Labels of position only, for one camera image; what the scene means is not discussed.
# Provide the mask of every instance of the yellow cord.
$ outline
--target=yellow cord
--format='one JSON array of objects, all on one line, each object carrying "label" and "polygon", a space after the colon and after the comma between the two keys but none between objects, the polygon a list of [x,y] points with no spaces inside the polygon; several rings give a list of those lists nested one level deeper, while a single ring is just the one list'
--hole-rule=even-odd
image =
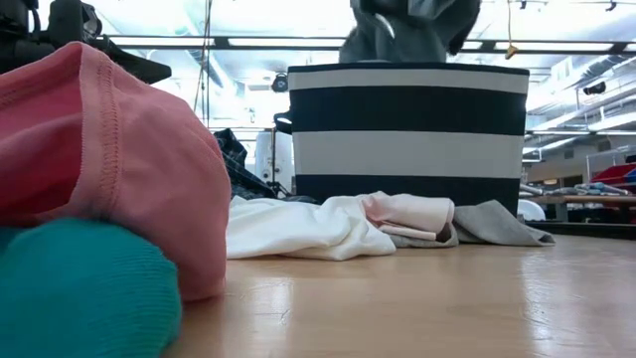
[{"label": "yellow cord", "polygon": [[514,0],[506,0],[506,4],[508,4],[508,50],[506,51],[506,60],[512,59],[515,54],[519,51],[513,45],[513,6],[511,2]]}]

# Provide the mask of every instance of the light pink fabric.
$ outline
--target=light pink fabric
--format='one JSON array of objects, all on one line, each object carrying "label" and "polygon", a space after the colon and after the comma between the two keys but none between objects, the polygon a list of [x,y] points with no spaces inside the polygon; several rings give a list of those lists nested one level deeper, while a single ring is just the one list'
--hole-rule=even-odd
[{"label": "light pink fabric", "polygon": [[[231,189],[216,139],[184,101],[100,51],[72,43],[0,77],[0,163],[0,177],[13,175],[1,190],[16,192],[0,200],[2,225],[110,221],[175,262],[184,300],[223,291]],[[52,194],[69,183],[70,197]]]},{"label": "light pink fabric", "polygon": [[422,198],[409,194],[387,195],[377,192],[358,197],[367,218],[392,235],[435,240],[455,214],[455,204],[446,198]]}]

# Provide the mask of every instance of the wood tabletop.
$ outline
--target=wood tabletop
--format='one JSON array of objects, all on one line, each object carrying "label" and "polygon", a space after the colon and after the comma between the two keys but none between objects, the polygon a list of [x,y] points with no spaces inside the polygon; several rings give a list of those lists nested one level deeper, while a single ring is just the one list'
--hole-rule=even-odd
[{"label": "wood tabletop", "polygon": [[228,264],[166,357],[636,357],[636,243]]}]

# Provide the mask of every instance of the teal fabric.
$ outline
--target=teal fabric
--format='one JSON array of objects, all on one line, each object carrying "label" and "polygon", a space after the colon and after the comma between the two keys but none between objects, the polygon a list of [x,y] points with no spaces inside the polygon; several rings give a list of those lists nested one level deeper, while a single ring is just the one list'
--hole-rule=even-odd
[{"label": "teal fabric", "polygon": [[0,357],[159,357],[180,320],[175,266],[127,230],[0,230]]}]

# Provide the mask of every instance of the storage bin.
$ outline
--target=storage bin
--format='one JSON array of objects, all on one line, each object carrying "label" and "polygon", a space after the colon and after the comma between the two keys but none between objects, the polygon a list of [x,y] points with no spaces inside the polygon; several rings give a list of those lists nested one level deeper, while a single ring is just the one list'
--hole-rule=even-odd
[{"label": "storage bin", "polygon": [[517,213],[527,70],[357,63],[289,68],[297,194],[492,199]]}]

